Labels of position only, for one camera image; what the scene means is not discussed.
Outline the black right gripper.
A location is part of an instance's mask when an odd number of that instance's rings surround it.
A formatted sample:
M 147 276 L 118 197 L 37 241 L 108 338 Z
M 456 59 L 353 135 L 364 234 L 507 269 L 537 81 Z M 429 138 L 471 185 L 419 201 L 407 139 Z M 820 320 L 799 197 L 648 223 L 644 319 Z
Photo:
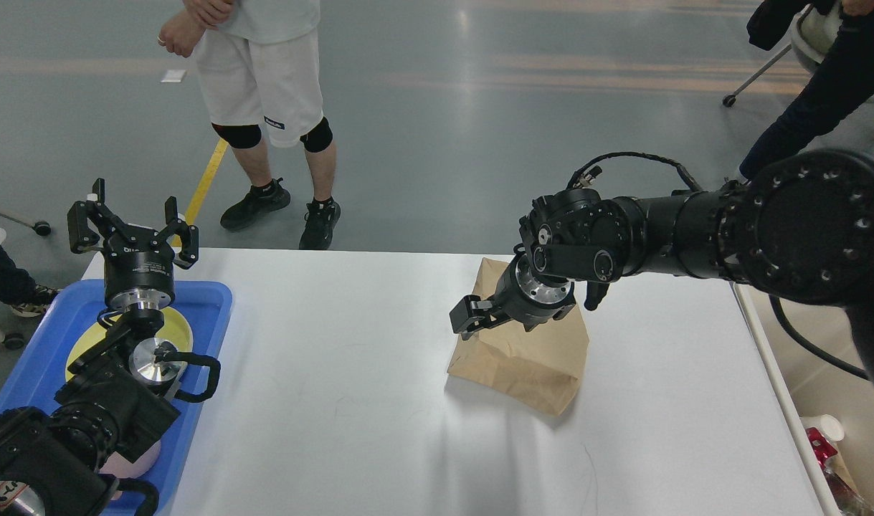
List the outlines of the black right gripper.
M 450 310 L 451 330 L 463 342 L 482 330 L 518 321 L 534 330 L 549 320 L 561 320 L 576 305 L 574 284 L 534 275 L 524 254 L 517 254 L 497 281 L 492 297 L 463 297 Z

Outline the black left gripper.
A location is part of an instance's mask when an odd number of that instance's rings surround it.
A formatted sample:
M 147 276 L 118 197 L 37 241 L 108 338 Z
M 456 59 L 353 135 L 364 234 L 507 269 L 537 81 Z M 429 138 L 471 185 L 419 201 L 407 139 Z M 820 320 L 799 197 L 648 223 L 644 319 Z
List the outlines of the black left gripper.
M 92 193 L 67 212 L 67 241 L 73 254 L 103 252 L 105 301 L 124 311 L 133 298 L 149 296 L 160 308 L 176 299 L 174 264 L 191 269 L 199 258 L 199 231 L 178 212 L 176 197 L 164 204 L 165 227 L 151 237 L 151 248 L 136 249 L 134 232 L 105 205 L 105 180 L 96 179 Z M 180 249 L 170 243 L 178 237 Z

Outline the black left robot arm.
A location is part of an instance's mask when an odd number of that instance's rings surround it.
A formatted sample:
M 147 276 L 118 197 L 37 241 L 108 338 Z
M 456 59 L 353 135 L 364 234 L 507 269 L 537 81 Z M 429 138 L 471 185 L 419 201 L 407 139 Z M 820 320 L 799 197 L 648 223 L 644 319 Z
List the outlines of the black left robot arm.
M 118 491 L 141 493 L 138 515 L 157 512 L 159 493 L 139 478 L 103 474 L 113 454 L 134 461 L 171 428 L 174 399 L 201 403 L 216 392 L 221 365 L 157 336 L 176 298 L 174 269 L 198 260 L 197 227 L 175 197 L 163 229 L 129 224 L 105 203 L 105 180 L 67 212 L 74 254 L 103 256 L 105 336 L 69 362 L 57 409 L 0 414 L 0 515 L 99 515 Z

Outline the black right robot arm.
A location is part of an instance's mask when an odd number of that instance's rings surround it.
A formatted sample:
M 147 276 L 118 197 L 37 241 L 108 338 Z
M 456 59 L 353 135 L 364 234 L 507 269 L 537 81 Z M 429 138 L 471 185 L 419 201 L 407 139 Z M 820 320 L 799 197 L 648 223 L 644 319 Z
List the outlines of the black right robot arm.
M 841 307 L 874 385 L 874 153 L 804 151 L 745 185 L 603 199 L 588 163 L 519 222 L 521 242 L 495 293 L 450 310 L 468 339 L 515 320 L 531 330 L 575 305 L 597 308 L 623 277 L 663 273 L 723 279 L 810 306 Z

